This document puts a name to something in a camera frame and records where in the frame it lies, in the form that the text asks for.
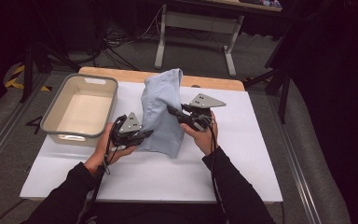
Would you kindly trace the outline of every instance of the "desk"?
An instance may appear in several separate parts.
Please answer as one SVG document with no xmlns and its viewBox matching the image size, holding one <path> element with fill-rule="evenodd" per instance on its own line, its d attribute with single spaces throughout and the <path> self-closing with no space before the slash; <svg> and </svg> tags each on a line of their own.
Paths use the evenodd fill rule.
<svg viewBox="0 0 358 224">
<path fill-rule="evenodd" d="M 138 119 L 142 118 L 141 94 L 145 84 L 140 82 L 151 73 L 102 68 L 82 68 L 80 73 L 117 78 L 117 106 L 111 120 L 131 111 Z M 124 82 L 122 79 L 136 81 Z M 188 85 L 190 80 L 194 80 L 201 86 L 211 84 L 217 88 L 213 79 L 209 78 L 184 76 L 183 80 Z M 225 82 L 240 86 L 236 84 L 239 81 L 221 80 L 221 83 Z M 229 91 L 183 86 L 182 102 L 189 102 L 200 92 L 218 99 L 226 96 L 227 106 L 213 110 L 219 122 L 220 146 L 254 185 L 264 202 L 281 202 L 281 191 L 247 92 L 243 88 Z M 20 196 L 32 200 L 46 198 L 66 178 L 67 172 L 80 161 L 85 161 L 92 152 L 92 147 L 55 144 L 47 136 Z M 202 155 L 193 139 L 187 135 L 176 159 L 157 152 L 135 151 L 111 166 L 112 174 L 104 176 L 97 201 L 213 203 L 215 197 L 210 172 L 200 160 Z"/>
<path fill-rule="evenodd" d="M 213 1 L 198 1 L 198 2 L 213 2 L 217 5 L 228 5 L 234 7 L 251 8 L 267 11 L 281 11 L 278 7 L 265 7 L 256 4 L 242 3 L 238 0 L 213 0 Z M 210 16 L 194 15 L 189 13 L 181 13 L 167 10 L 167 5 L 164 4 L 161 13 L 161 27 L 159 33 L 158 50 L 156 54 L 155 67 L 157 69 L 162 66 L 162 59 L 165 49 L 165 27 L 178 27 L 193 30 L 201 30 L 207 32 L 221 33 L 231 35 L 230 42 L 227 46 L 224 46 L 224 53 L 226 57 L 228 74 L 231 77 L 235 77 L 237 72 L 235 71 L 234 62 L 232 61 L 231 51 L 234 48 L 235 41 L 242 26 L 243 15 L 239 15 L 236 20 L 223 19 Z"/>
</svg>

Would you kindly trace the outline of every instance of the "black jacket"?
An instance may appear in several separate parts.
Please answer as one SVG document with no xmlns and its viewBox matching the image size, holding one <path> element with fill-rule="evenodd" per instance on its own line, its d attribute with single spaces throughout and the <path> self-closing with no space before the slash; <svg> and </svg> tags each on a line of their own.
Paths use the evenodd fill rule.
<svg viewBox="0 0 358 224">
<path fill-rule="evenodd" d="M 211 170 L 213 153 L 202 159 Z M 219 147 L 214 152 L 215 180 L 230 224 L 274 223 L 252 185 Z M 66 180 L 23 223 L 76 223 L 86 196 L 96 186 L 83 163 L 69 171 Z M 96 203 L 96 223 L 219 223 L 216 204 Z"/>
</svg>

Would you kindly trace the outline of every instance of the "blue towel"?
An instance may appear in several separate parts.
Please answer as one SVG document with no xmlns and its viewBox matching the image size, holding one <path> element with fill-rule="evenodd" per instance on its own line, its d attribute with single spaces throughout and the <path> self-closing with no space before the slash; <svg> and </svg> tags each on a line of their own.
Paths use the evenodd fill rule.
<svg viewBox="0 0 358 224">
<path fill-rule="evenodd" d="M 145 89 L 142 94 L 144 117 L 142 131 L 154 130 L 138 146 L 138 150 L 156 151 L 176 158 L 184 131 L 175 116 L 168 113 L 167 105 L 182 110 L 180 100 L 180 83 L 183 72 L 173 69 L 145 80 Z"/>
</svg>

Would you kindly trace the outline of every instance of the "hand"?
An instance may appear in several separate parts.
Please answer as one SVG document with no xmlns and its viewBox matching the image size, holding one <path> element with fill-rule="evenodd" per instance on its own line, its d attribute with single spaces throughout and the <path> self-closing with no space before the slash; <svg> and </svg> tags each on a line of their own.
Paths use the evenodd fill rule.
<svg viewBox="0 0 358 224">
<path fill-rule="evenodd" d="M 109 140 L 109 134 L 110 134 L 110 130 L 112 129 L 112 126 L 113 123 L 108 123 L 106 125 L 106 128 L 103 131 L 103 135 L 98 140 L 95 151 L 92 153 L 89 159 L 84 163 L 84 165 L 87 168 L 96 171 L 98 169 L 98 166 L 103 163 L 103 155 L 106 152 L 106 145 L 107 145 L 107 141 Z M 113 153 L 111 153 L 107 160 L 110 161 L 112 159 L 110 164 L 115 163 L 121 157 L 130 155 L 135 149 L 136 147 L 128 147 L 124 150 L 117 151 L 113 159 L 112 159 Z"/>
<path fill-rule="evenodd" d="M 216 139 L 216 147 L 218 147 L 219 145 L 217 144 L 217 123 L 213 111 L 211 111 L 211 114 L 214 138 Z M 215 148 L 213 148 L 212 146 L 212 133 L 209 128 L 206 128 L 203 132 L 197 132 L 185 123 L 181 123 L 180 126 L 183 128 L 185 133 L 194 138 L 194 142 L 205 154 L 205 156 L 208 156 L 213 150 L 215 150 Z"/>
</svg>

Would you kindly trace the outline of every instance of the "metal frame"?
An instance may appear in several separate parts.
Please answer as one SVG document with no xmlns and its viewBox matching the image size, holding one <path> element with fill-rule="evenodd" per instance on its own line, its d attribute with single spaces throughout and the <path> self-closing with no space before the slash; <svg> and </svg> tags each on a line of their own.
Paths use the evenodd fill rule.
<svg viewBox="0 0 358 224">
<path fill-rule="evenodd" d="M 37 80 L 34 83 L 34 87 L 30 89 L 36 89 L 40 90 L 43 85 L 45 84 L 45 81 L 48 79 L 48 75 L 43 74 L 42 76 L 38 76 Z M 24 115 L 24 112 L 29 107 L 30 103 L 33 101 L 33 99 L 38 94 L 38 91 L 32 91 L 30 94 L 28 94 L 27 99 L 22 102 L 22 104 L 18 104 L 16 109 L 14 110 L 13 114 L 7 121 L 5 127 L 0 132 L 0 154 L 4 150 L 8 140 L 10 139 L 11 135 L 13 134 L 14 130 L 17 127 L 17 124 L 19 123 L 21 117 Z"/>
<path fill-rule="evenodd" d="M 227 62 L 228 74 L 231 77 L 237 75 L 234 62 L 232 61 L 231 51 L 242 26 L 243 16 L 234 19 L 222 19 L 194 14 L 179 13 L 167 11 L 167 5 L 163 6 L 161 14 L 161 29 L 159 34 L 158 50 L 156 55 L 155 67 L 160 69 L 164 57 L 165 48 L 165 27 L 177 27 L 221 34 L 230 34 L 231 40 L 227 46 L 224 46 L 225 57 Z"/>
<path fill-rule="evenodd" d="M 275 115 L 276 123 L 279 127 L 282 139 L 284 142 L 284 148 L 286 149 L 286 157 L 289 162 L 290 169 L 292 170 L 293 178 L 296 182 L 299 196 L 304 205 L 305 212 L 308 217 L 308 221 L 311 224 L 320 224 L 322 223 L 316 205 L 313 201 L 312 195 L 310 193 L 310 187 L 308 186 L 307 180 L 303 175 L 301 166 L 297 159 L 295 149 L 293 147 L 290 135 L 286 130 L 286 127 L 281 123 L 280 115 L 278 114 L 278 105 L 275 101 L 274 96 L 267 96 L 269 107 L 271 108 L 273 114 Z"/>
</svg>

